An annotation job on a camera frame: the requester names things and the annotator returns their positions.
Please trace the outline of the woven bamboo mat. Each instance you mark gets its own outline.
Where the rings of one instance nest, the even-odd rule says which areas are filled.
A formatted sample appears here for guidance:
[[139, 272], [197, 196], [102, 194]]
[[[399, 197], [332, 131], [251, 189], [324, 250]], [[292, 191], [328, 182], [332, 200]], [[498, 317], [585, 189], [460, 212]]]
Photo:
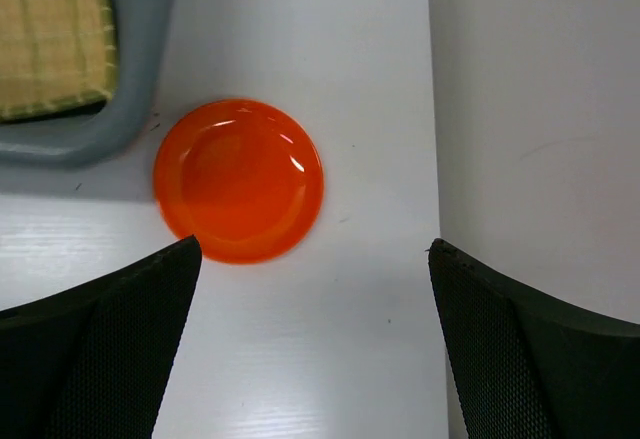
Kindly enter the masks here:
[[1, 0], [1, 119], [24, 121], [113, 98], [112, 0]]

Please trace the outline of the orange round plate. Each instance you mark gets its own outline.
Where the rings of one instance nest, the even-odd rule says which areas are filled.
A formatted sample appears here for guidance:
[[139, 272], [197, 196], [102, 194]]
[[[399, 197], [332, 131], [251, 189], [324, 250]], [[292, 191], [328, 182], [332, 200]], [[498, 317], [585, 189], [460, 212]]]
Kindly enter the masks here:
[[288, 114], [256, 100], [207, 103], [163, 139], [152, 173], [162, 217], [205, 257], [254, 264], [282, 256], [311, 231], [324, 199], [320, 155]]

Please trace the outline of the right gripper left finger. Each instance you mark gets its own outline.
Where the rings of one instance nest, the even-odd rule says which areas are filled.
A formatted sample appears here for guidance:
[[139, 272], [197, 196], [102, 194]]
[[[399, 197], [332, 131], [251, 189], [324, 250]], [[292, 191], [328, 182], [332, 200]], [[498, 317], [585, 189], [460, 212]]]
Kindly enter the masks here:
[[151, 437], [201, 264], [190, 236], [2, 311], [2, 437]]

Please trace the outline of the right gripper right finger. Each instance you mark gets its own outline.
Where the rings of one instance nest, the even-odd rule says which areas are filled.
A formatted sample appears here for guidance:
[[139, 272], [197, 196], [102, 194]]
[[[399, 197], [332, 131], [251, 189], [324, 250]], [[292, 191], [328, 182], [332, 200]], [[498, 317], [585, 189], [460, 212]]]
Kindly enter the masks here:
[[469, 437], [638, 437], [638, 325], [522, 284], [442, 239], [428, 262]]

